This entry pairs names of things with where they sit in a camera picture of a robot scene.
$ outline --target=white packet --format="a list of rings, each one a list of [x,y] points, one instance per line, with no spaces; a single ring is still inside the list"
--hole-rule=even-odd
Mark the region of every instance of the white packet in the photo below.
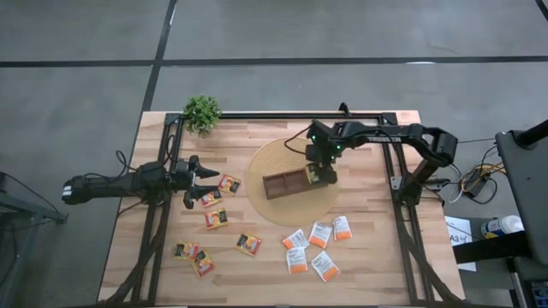
[[[302,229],[298,229],[297,231],[293,232],[293,234],[288,236],[287,239],[283,240],[282,243],[287,249],[296,247],[307,248],[310,245],[307,238],[305,237],[305,233],[302,232]]]
[[[307,255],[302,247],[292,248],[286,252],[290,274],[308,271]]]
[[[352,238],[352,231],[346,216],[339,216],[333,221],[333,239],[344,240]]]
[[[312,267],[314,267],[324,282],[328,282],[340,271],[326,252],[320,252],[319,255],[312,260]]]
[[[308,241],[325,249],[333,228],[321,222],[315,222]]]

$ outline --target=brown tray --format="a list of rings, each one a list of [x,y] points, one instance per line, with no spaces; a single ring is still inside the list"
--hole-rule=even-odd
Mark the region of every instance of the brown tray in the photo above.
[[[268,200],[327,186],[326,183],[321,182],[311,184],[308,181],[305,168],[263,176],[263,184]]]

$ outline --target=white paper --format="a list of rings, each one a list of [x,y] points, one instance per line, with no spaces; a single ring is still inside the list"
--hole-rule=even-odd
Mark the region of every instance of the white paper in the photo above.
[[[464,231],[464,232],[461,232],[455,228],[447,226],[447,229],[449,230],[449,236],[451,239],[452,246],[457,246],[460,244],[472,242],[472,237],[470,236],[472,232],[471,232],[469,220],[446,216],[445,222],[447,222],[447,224],[450,226],[453,226],[455,228],[458,228]],[[459,268],[459,270],[469,270],[473,272],[476,271],[475,262],[470,262],[467,264],[458,264],[457,267]]]

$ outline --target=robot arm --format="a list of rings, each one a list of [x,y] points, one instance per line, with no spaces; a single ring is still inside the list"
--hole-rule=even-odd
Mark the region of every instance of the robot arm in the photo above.
[[[196,185],[195,179],[219,175],[203,168],[197,156],[179,160],[176,170],[168,172],[160,162],[145,163],[134,172],[116,177],[75,176],[65,182],[62,200],[66,204],[82,204],[93,198],[139,197],[148,204],[161,204],[167,192],[186,191],[184,204],[192,209],[193,199],[199,199],[217,189],[216,186]]]
[[[420,124],[374,127],[358,121],[337,122],[328,127],[313,120],[307,138],[313,142],[305,150],[307,160],[315,165],[319,179],[330,184],[337,182],[337,173],[331,164],[348,148],[355,149],[365,143],[411,145],[424,159],[412,174],[402,175],[399,192],[405,203],[418,203],[426,180],[437,168],[453,163],[458,143],[455,136],[440,128]]]

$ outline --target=orange packet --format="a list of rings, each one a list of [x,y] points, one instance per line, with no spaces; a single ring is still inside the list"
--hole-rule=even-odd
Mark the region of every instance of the orange packet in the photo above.
[[[209,254],[204,251],[198,252],[198,255],[196,255],[196,259],[192,263],[192,267],[194,268],[194,271],[196,272],[196,275],[198,275],[198,277],[201,277],[215,269],[213,260],[211,259]]]
[[[204,207],[212,206],[223,201],[221,199],[221,193],[218,190],[206,194],[201,200]]]
[[[328,282],[340,271],[331,258],[329,258],[327,252],[320,252],[319,255],[312,260],[311,265],[324,282]]]
[[[229,224],[229,218],[226,216],[226,210],[224,208],[206,212],[204,215],[205,224],[208,229],[219,228]]]
[[[173,249],[173,258],[179,260],[194,260],[198,255],[198,243],[180,242]]]
[[[291,248],[286,252],[285,257],[288,260],[288,270],[290,274],[308,271],[307,255],[304,248]]]
[[[256,236],[251,234],[241,234],[240,239],[236,243],[236,249],[255,257],[255,254],[259,249],[260,242],[260,238]]]
[[[223,178],[219,182],[219,189],[225,193],[232,195],[236,194],[238,187],[240,187],[241,181],[230,175],[223,175]]]
[[[293,234],[283,240],[282,243],[287,249],[296,247],[307,248],[310,245],[307,238],[305,237],[305,233],[302,232],[302,229],[298,229],[297,231],[293,232]]]
[[[325,247],[327,246],[327,242],[329,241],[332,229],[332,227],[324,223],[315,222],[312,226],[312,232],[310,233],[308,241],[316,246],[325,249]]]
[[[352,231],[346,216],[339,216],[333,221],[333,239],[344,240],[352,237]]]

